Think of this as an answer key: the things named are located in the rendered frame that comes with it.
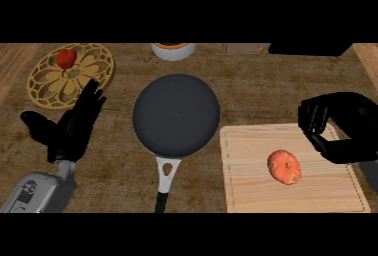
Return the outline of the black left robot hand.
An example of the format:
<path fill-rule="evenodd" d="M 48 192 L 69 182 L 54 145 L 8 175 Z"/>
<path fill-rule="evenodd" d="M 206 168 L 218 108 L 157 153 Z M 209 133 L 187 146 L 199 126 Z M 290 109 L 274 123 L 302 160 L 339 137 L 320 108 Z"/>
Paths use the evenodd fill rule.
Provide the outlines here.
<path fill-rule="evenodd" d="M 98 82 L 91 79 L 79 93 L 75 106 L 54 123 L 39 113 L 23 111 L 23 121 L 31 138 L 47 146 L 47 162 L 67 160 L 76 162 L 84 156 L 94 122 L 106 97 Z"/>

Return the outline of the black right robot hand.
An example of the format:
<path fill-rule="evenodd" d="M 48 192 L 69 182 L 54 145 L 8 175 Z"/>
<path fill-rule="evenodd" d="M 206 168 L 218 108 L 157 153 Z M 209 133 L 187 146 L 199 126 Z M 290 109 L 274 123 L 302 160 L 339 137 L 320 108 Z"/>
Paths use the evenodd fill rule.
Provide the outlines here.
<path fill-rule="evenodd" d="M 348 136 L 321 137 L 327 119 Z M 335 92 L 301 101 L 298 127 L 315 151 L 335 164 L 378 160 L 378 104 L 355 92 Z"/>

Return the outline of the orange squash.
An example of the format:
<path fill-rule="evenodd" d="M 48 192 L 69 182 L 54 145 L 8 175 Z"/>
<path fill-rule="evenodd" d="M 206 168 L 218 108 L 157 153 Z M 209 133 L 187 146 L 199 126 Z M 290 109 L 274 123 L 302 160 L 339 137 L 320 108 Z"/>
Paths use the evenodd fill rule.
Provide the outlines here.
<path fill-rule="evenodd" d="M 267 157 L 267 168 L 271 177 L 284 185 L 301 180 L 301 167 L 296 157 L 286 150 L 276 150 Z"/>

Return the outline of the pale wooden cutting board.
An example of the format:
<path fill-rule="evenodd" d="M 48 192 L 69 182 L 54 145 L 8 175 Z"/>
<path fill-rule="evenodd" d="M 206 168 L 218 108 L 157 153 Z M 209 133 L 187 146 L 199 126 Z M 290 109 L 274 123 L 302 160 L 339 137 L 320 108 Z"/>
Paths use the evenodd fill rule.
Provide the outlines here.
<path fill-rule="evenodd" d="M 330 163 L 298 125 L 220 129 L 225 205 L 230 213 L 367 213 L 348 164 Z"/>

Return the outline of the dark grey frying pan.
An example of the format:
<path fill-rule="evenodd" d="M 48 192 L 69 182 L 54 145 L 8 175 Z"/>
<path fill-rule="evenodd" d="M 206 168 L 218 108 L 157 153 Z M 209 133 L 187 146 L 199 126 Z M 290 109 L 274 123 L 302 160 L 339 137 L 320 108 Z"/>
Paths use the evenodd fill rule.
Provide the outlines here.
<path fill-rule="evenodd" d="M 134 101 L 132 130 L 156 160 L 156 213 L 165 212 L 181 159 L 205 147 L 218 123 L 217 95 L 196 76 L 168 74 L 149 83 Z"/>

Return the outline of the yellow flower-pattern trivet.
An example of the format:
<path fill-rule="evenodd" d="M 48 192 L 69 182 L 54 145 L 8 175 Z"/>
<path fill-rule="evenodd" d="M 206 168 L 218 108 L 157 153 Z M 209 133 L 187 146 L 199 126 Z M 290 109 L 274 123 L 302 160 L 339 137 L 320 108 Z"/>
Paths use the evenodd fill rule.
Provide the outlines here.
<path fill-rule="evenodd" d="M 60 51 L 76 53 L 72 67 L 57 65 Z M 87 82 L 94 79 L 103 89 L 112 79 L 115 59 L 109 49 L 97 43 L 70 43 L 56 48 L 35 64 L 26 81 L 26 94 L 32 103 L 45 109 L 67 109 Z"/>

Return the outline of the red bell pepper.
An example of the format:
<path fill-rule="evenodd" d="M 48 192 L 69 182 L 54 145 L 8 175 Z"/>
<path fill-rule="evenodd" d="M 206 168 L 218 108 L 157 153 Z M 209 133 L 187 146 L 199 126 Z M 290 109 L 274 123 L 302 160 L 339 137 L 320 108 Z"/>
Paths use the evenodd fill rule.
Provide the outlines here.
<path fill-rule="evenodd" d="M 69 69 L 73 66 L 76 59 L 76 52 L 72 49 L 63 49 L 59 51 L 56 58 L 56 65 L 62 69 Z"/>

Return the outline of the black appliance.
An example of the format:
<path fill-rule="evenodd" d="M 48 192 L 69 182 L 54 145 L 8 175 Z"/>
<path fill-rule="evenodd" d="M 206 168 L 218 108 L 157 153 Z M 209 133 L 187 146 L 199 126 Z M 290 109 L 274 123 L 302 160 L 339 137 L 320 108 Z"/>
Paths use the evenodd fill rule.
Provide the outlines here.
<path fill-rule="evenodd" d="M 271 43 L 270 54 L 338 57 L 349 48 L 349 43 Z"/>

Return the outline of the white cup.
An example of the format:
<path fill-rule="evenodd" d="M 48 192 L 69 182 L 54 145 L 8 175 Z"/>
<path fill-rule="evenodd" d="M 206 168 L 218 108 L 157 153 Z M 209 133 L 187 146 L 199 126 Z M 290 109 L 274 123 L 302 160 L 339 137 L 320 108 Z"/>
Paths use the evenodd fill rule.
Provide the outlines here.
<path fill-rule="evenodd" d="M 174 45 L 166 45 L 166 44 L 160 44 L 160 43 L 152 43 L 150 47 L 152 47 L 152 51 L 153 51 L 155 55 L 162 60 L 178 61 L 178 60 L 183 60 L 184 58 L 187 58 L 193 54 L 196 44 L 194 43 L 178 43 Z"/>

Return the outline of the pinkish flat box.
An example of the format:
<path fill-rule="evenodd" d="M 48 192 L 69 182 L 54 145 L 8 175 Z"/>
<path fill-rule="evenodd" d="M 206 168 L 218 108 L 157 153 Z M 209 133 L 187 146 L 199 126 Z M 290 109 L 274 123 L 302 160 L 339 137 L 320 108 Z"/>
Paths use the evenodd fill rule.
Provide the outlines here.
<path fill-rule="evenodd" d="M 228 54 L 259 54 L 264 46 L 261 43 L 227 43 L 225 50 Z"/>

